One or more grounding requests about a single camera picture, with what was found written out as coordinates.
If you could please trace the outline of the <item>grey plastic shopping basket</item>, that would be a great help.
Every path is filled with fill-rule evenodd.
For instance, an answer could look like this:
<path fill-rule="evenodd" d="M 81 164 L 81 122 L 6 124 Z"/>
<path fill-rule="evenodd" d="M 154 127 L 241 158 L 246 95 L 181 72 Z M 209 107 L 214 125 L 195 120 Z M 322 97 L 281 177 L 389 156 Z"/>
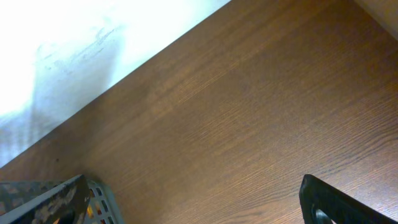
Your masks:
<path fill-rule="evenodd" d="M 63 183 L 63 180 L 1 182 L 1 215 L 31 201 Z M 102 183 L 87 180 L 90 202 L 85 223 L 123 223 L 111 189 Z"/>

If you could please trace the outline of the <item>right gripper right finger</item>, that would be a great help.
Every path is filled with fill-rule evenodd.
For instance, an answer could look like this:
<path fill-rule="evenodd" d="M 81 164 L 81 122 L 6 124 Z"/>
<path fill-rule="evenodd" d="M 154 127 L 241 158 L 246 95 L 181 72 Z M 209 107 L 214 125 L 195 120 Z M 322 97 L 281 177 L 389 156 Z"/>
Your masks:
<path fill-rule="evenodd" d="M 303 177 L 299 199 L 305 224 L 397 224 L 311 174 Z"/>

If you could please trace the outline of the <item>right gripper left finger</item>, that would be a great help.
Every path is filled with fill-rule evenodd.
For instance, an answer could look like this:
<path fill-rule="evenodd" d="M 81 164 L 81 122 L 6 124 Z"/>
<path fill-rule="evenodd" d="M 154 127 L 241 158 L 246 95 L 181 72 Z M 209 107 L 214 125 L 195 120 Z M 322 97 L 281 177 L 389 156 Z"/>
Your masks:
<path fill-rule="evenodd" d="M 84 175 L 63 182 L 1 182 L 1 223 L 83 223 L 89 202 Z"/>

